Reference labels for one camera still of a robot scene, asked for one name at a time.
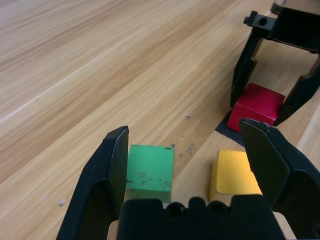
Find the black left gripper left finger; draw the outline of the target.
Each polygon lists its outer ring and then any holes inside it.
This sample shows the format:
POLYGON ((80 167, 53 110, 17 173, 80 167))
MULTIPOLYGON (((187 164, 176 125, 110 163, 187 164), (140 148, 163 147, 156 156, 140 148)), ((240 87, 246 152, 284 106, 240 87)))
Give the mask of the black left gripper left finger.
POLYGON ((58 240, 105 240, 120 217, 127 181, 129 128, 109 132, 85 164, 58 240))

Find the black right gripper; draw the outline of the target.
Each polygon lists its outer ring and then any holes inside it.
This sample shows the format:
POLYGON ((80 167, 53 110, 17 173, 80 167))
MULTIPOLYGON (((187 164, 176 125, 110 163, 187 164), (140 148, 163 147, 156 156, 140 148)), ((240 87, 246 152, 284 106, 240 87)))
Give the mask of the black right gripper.
MULTIPOLYGON (((244 24, 252 27, 249 38, 235 66, 230 107, 233 107, 244 89, 257 64, 256 53, 264 39, 320 53, 320 15, 274 4, 271 12, 277 18, 264 16, 252 11, 245 17, 244 24)), ((320 55, 306 75, 301 75, 283 103, 277 119, 278 126, 308 102, 320 87, 320 55)))

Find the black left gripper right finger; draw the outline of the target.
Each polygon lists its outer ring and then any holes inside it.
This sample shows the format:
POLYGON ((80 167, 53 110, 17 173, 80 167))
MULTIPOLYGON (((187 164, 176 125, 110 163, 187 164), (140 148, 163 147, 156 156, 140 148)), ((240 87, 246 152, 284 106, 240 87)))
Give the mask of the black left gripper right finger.
POLYGON ((270 208, 282 214, 298 239, 320 237, 320 172, 273 126, 239 121, 245 151, 270 208))

